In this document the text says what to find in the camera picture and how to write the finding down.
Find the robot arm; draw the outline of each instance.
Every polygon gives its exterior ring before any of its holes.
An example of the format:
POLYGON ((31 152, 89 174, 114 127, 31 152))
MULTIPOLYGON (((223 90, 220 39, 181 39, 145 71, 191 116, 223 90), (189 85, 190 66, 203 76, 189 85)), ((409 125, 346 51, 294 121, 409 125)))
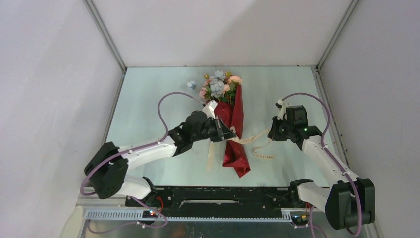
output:
POLYGON ((152 182, 146 177, 127 175, 127 172, 157 159, 182 154, 191 149, 195 141, 210 139, 219 142, 236 137, 234 132, 215 117, 216 107, 217 102, 211 101, 202 111, 192 112, 185 122, 168 132, 165 140, 151 143, 150 146, 116 147, 112 142, 105 143, 84 170, 87 175, 106 158, 120 154, 89 179, 98 198, 107 199, 121 194, 136 197, 146 204, 153 202, 156 189, 152 182))
POLYGON ((274 141, 291 140, 320 168, 329 188, 322 188, 310 179, 293 181, 289 186, 293 202, 304 201, 323 211, 335 229, 357 225, 355 195, 346 174, 356 185, 362 208, 362 224, 375 220, 374 185, 368 179, 360 179, 340 159, 332 160, 322 146, 322 133, 316 126, 308 126, 307 112, 303 106, 276 104, 280 114, 273 117, 268 137, 274 141))

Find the aluminum frame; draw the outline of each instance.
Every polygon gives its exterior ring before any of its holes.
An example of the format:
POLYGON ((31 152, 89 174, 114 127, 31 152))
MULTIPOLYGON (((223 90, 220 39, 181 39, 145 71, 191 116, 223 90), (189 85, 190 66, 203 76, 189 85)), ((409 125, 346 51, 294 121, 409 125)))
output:
MULTIPOLYGON (((106 126, 106 130, 104 133, 104 137, 103 137, 103 142, 106 141, 106 137, 108 135, 109 132, 109 127, 112 121, 112 117, 114 115, 115 112, 115 108, 116 108, 116 104, 118 102, 118 98, 119 95, 121 93, 121 88, 122 88, 122 84, 124 81, 124 77, 125 77, 125 73, 127 70, 127 66, 125 65, 122 56, 120 55, 114 41, 112 40, 112 37, 110 35, 110 33, 108 32, 104 21, 102 20, 95 4, 93 3, 93 0, 83 0, 83 2, 86 5, 87 10, 89 11, 90 15, 92 16, 93 21, 95 22, 96 26, 98 27, 99 32, 101 33, 102 37, 104 38, 105 43, 107 44, 109 50, 111 51, 112 55, 114 56, 115 60, 117 61, 119 67, 121 68, 122 71, 122 75, 121 75, 121 81, 120 84, 118 86, 118 90, 117 90, 117 94, 115 95, 115 100, 114 103, 112 105, 112 109, 111 109, 111 114, 109 116, 108 119, 108 123, 106 126)), ((349 4, 345 14, 343 15, 339 25, 337 26, 337 29, 335 30, 331 40, 329 41, 326 49, 324 50, 321 58, 319 59, 318 64, 315 65, 311 65, 311 69, 313 72, 313 76, 314 76, 314 80, 315 80, 315 85, 317 87, 317 90, 319 91, 319 94, 322 98, 323 101, 325 101, 331 111, 331 116, 332 116, 332 125, 331 125, 331 131, 333 133, 333 138, 337 141, 337 144, 335 146, 335 148, 338 151, 338 154, 340 155, 340 158, 342 158, 347 164, 349 164, 349 166, 351 167, 351 163, 348 161, 347 155, 346 155, 346 147, 345 144, 342 140, 342 135, 339 132, 339 126, 335 120, 335 114, 334 114, 334 110, 333 107, 331 105, 331 102, 329 100, 328 97, 328 93, 327 93, 327 89, 323 83, 322 80, 322 76, 320 73, 320 70, 322 69, 322 67, 324 66, 326 60, 328 59, 332 49, 334 48, 338 38, 340 37, 340 35, 342 34, 344 27, 346 26, 346 24, 348 23, 350 17, 352 16, 352 14, 354 13, 356 7, 358 6, 358 3, 360 2, 360 0, 352 0, 351 3, 349 4)), ((85 191, 93 191, 92 188, 85 188, 85 191)), ((77 200, 77 204, 76 205, 81 205, 85 208, 85 211, 88 209, 126 209, 125 208, 125 196, 116 196, 113 197, 112 199, 106 199, 106 200, 100 200, 98 199, 97 196, 91 196, 91 197, 83 197, 83 196, 79 196, 78 200, 77 200)), ((304 209, 296 209, 296 208, 285 208, 284 211, 285 212, 300 212, 303 211, 304 209)), ((368 225, 364 225, 364 231, 366 233, 366 236, 368 238, 382 238, 383 234, 380 230, 380 226, 378 224, 377 219, 375 220, 375 222, 373 224, 368 224, 368 225)))

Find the pink flower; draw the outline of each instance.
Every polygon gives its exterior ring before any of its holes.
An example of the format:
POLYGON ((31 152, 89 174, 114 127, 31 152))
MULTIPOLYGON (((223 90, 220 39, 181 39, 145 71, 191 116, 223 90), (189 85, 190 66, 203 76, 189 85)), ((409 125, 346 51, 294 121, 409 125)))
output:
POLYGON ((229 90, 230 90, 230 86, 228 84, 225 84, 223 87, 223 94, 225 94, 229 90))
POLYGON ((229 83, 232 83, 232 82, 241 84, 242 79, 238 76, 230 76, 229 83))
POLYGON ((205 99, 206 93, 207 93, 207 89, 206 88, 201 88, 200 93, 199 93, 199 96, 202 99, 205 99))

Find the ribbon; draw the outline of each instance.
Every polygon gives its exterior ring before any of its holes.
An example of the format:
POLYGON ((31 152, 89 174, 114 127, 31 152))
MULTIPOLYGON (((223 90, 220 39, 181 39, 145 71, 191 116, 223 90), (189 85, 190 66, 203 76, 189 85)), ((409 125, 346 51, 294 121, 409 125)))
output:
MULTIPOLYGON (((234 127, 231 127, 230 129, 233 132, 236 133, 236 130, 235 130, 234 127)), ((248 144, 248 143, 253 142, 258 137, 260 137, 260 136, 262 136, 262 135, 264 135, 266 133, 269 133, 269 132, 270 132, 270 129, 266 129, 266 130, 262 131, 258 135, 253 135, 253 136, 250 136, 250 137, 245 138, 245 139, 239 139, 239 137, 235 137, 235 138, 231 138, 231 139, 228 139, 228 140, 231 140, 231 141, 236 142, 238 144, 245 145, 245 144, 248 144)), ((274 159, 275 158, 275 155, 260 154, 260 153, 256 152, 256 150, 259 150, 259 149, 262 149, 264 147, 267 147, 271 142, 272 142, 272 140, 269 139, 267 145, 252 147, 252 154, 255 157, 260 158, 260 159, 265 159, 265 160, 272 160, 272 159, 274 159)), ((209 153, 208 153, 208 159, 207 159, 207 171, 209 171, 209 170, 212 169, 212 167, 213 167, 213 160, 214 160, 214 142, 211 142, 210 145, 209 145, 209 153)))

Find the purple cable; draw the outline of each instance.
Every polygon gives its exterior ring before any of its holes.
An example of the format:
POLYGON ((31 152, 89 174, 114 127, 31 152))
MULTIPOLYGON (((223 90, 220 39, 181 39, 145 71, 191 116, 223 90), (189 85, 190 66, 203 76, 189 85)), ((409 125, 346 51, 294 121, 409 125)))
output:
MULTIPOLYGON (((330 158, 340 168, 341 172, 345 172, 346 170, 344 169, 344 167, 340 164, 340 162, 338 162, 338 160, 334 157, 334 155, 331 153, 331 151, 329 151, 329 149, 325 147, 325 135, 326 135, 326 133, 328 131, 328 128, 329 128, 329 126, 331 124, 331 114, 330 114, 330 112, 328 110, 327 105, 320 98, 318 98, 318 97, 316 97, 316 96, 314 96, 312 94, 309 94, 309 93, 293 93, 293 94, 290 94, 290 95, 284 97, 282 100, 284 101, 284 100, 286 100, 286 99, 288 99, 288 98, 290 98, 292 96, 295 96, 295 95, 304 95, 304 96, 308 96, 308 97, 314 98, 318 102, 320 102, 322 104, 322 106, 324 107, 325 111, 327 112, 328 119, 327 119, 327 126, 325 127, 325 130, 324 130, 324 132, 322 133, 322 136, 321 136, 321 145, 322 145, 322 147, 324 147, 325 152, 330 156, 330 158)), ((350 182, 350 186, 352 187, 353 193, 354 193, 354 195, 356 197, 357 217, 358 217, 357 218, 357 229, 356 229, 356 232, 352 232, 349 228, 347 228, 347 231, 350 234, 352 234, 353 236, 356 237, 356 236, 358 236, 360 234, 360 231, 362 230, 362 208, 361 208, 361 204, 360 204, 360 197, 359 197, 359 193, 357 192, 356 185, 352 181, 351 177, 348 174, 344 174, 344 175, 346 176, 347 180, 350 182)))
MULTIPOLYGON (((163 120, 162 114, 160 113, 160 105, 162 104, 162 102, 163 102, 163 100, 164 100, 165 98, 167 98, 168 96, 174 95, 174 94, 184 95, 184 96, 187 96, 187 97, 189 97, 189 98, 194 99, 195 101, 199 102, 200 104, 202 103, 200 100, 195 99, 193 96, 191 96, 191 95, 189 95, 189 94, 187 94, 187 93, 182 93, 182 92, 172 92, 172 93, 168 93, 168 94, 166 94, 165 96, 163 96, 163 97, 160 99, 160 101, 159 101, 159 103, 158 103, 158 105, 157 105, 157 113, 159 114, 160 121, 162 121, 163 126, 165 127, 165 135, 162 137, 162 139, 159 139, 158 141, 155 141, 155 142, 152 142, 152 143, 149 143, 149 144, 145 144, 145 145, 140 145, 140 146, 134 147, 134 148, 132 148, 132 149, 131 149, 132 151, 137 151, 137 150, 140 150, 140 149, 147 148, 147 147, 149 147, 149 146, 156 145, 158 142, 162 142, 162 141, 164 141, 164 140, 168 137, 168 132, 169 132, 169 130, 168 130, 168 126, 166 125, 165 121, 163 120)), ((82 185, 80 186, 80 193, 81 193, 83 196, 91 196, 91 195, 96 194, 96 192, 85 193, 85 191, 84 191, 84 188, 85 188, 85 186, 88 184, 89 179, 92 177, 92 175, 93 175, 96 171, 98 171, 98 169, 99 169, 100 167, 102 167, 103 165, 105 165, 106 163, 108 163, 109 161, 111 161, 112 159, 114 159, 114 158, 116 158, 116 157, 118 157, 118 156, 120 156, 120 155, 123 155, 123 154, 125 154, 125 153, 128 153, 128 151, 129 151, 129 150, 124 150, 124 151, 121 151, 121 152, 119 152, 119 153, 117 153, 117 154, 114 154, 114 155, 112 155, 112 156, 110 156, 110 157, 106 158, 104 161, 100 162, 100 163, 99 163, 96 167, 94 167, 94 168, 92 169, 92 171, 90 171, 90 173, 88 173, 88 175, 86 176, 86 178, 83 180, 83 183, 82 183, 82 185)), ((112 232, 112 231, 114 231, 114 230, 116 230, 116 229, 118 229, 118 228, 121 228, 121 227, 124 227, 124 226, 127 226, 127 225, 131 225, 131 224, 141 224, 142 226, 145 226, 145 227, 150 227, 150 228, 160 228, 160 227, 164 227, 164 226, 166 226, 166 225, 168 224, 168 220, 167 220, 167 218, 166 218, 166 216, 165 216, 164 214, 162 214, 162 213, 160 213, 159 211, 156 211, 156 210, 154 210, 154 209, 152 209, 152 208, 150 208, 150 207, 146 206, 146 204, 144 204, 143 202, 141 202, 140 200, 138 200, 138 199, 137 199, 137 198, 135 198, 135 197, 131 197, 131 198, 132 198, 132 199, 134 199, 136 202, 138 202, 138 203, 139 203, 140 205, 142 205, 143 207, 145 207, 145 208, 147 208, 147 209, 149 209, 149 210, 155 211, 157 214, 159 214, 159 216, 161 216, 161 217, 163 217, 163 218, 164 218, 165 223, 164 223, 163 225, 159 225, 159 226, 151 226, 151 225, 143 224, 143 223, 140 223, 140 222, 139 222, 139 223, 138 223, 138 222, 128 222, 128 223, 124 223, 124 224, 122 224, 122 225, 120 225, 120 226, 117 226, 117 227, 115 227, 115 228, 112 228, 111 230, 104 231, 104 232, 95 232, 95 231, 92 231, 92 230, 91 230, 91 228, 89 227, 89 223, 88 223, 88 230, 89 230, 90 232, 94 233, 94 234, 105 234, 105 233, 112 232)))
POLYGON ((314 228, 316 228, 316 229, 318 229, 318 231, 320 231, 324 235, 325 238, 328 238, 327 234, 321 228, 315 227, 312 224, 312 211, 313 210, 314 210, 314 206, 312 206, 311 209, 309 210, 309 224, 310 224, 310 227, 311 227, 312 236, 315 238, 314 228))
MULTIPOLYGON (((293 222, 292 223, 289 223, 289 224, 292 225, 292 226, 294 226, 294 227, 296 227, 296 228, 308 228, 307 226, 297 226, 293 222)), ((321 228, 316 227, 316 226, 312 226, 312 227, 315 228, 315 229, 317 229, 319 232, 321 232, 322 235, 324 235, 325 238, 328 238, 327 234, 321 228)))

